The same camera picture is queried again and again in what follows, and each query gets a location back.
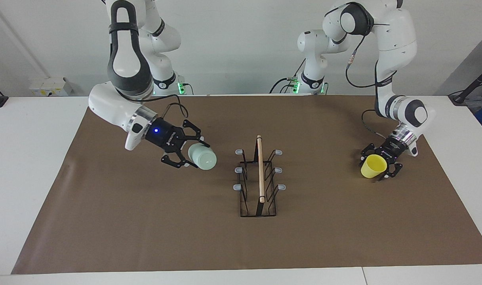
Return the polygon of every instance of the black wire rack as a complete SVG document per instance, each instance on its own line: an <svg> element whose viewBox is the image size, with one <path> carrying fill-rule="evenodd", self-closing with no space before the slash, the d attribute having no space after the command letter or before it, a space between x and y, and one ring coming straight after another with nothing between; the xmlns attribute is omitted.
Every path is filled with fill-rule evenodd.
<svg viewBox="0 0 482 285"><path fill-rule="evenodd" d="M248 168L253 168L253 166L259 167L258 143L255 144L255 155L252 161L246 160L246 154L243 149L236 150L236 154L242 155L243 158L243 160L239 162L239 167L235 169L237 173L237 184L234 185L234 190L239 191L239 211L241 218L276 216L276 196L279 191L285 190L286 186L275 183L274 176L282 173L283 170L280 167L274 167L272 161L275 156L280 156L283 152L281 150L273 150L269 158L263 161L264 196L260 195L258 189L257 191L248 191Z"/></svg>

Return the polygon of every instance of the electrical outlet box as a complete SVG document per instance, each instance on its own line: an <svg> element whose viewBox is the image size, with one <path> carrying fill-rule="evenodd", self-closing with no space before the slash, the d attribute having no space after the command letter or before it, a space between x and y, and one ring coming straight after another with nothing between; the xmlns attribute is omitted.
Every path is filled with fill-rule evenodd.
<svg viewBox="0 0 482 285"><path fill-rule="evenodd" d="M33 80L29 89L36 96L70 96L72 87L63 77Z"/></svg>

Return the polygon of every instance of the brown paper mat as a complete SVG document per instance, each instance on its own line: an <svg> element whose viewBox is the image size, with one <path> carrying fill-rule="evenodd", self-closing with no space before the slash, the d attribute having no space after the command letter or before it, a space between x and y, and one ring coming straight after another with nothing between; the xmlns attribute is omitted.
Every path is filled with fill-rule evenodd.
<svg viewBox="0 0 482 285"><path fill-rule="evenodd" d="M13 274L482 263L482 236L424 138L397 178L361 177L360 150L382 143L360 121L373 97L182 101L217 166L174 169L147 141L125 151L126 134L86 112ZM251 153L259 133L284 152L274 163L288 189L277 217L239 218L234 151Z"/></svg>

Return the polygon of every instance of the green light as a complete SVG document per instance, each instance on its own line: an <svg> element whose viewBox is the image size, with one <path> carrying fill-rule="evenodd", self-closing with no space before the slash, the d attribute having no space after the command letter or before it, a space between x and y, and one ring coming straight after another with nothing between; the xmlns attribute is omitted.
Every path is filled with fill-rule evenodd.
<svg viewBox="0 0 482 285"><path fill-rule="evenodd" d="M299 81L297 81L294 85L293 85L293 89L292 89L292 92L294 94L297 94L299 93L299 87L301 86L301 83Z"/></svg>
<svg viewBox="0 0 482 285"><path fill-rule="evenodd" d="M181 82L177 83L177 87L179 88L179 94L184 94L186 92L185 87L183 87Z"/></svg>

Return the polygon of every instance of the yellow cup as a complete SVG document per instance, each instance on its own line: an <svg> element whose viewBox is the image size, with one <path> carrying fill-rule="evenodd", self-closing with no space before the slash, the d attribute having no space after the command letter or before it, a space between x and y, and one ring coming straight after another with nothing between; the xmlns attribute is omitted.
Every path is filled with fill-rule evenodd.
<svg viewBox="0 0 482 285"><path fill-rule="evenodd" d="M360 168L360 173L366 178L373 178L387 169L387 162L377 154L366 157L366 161Z"/></svg>

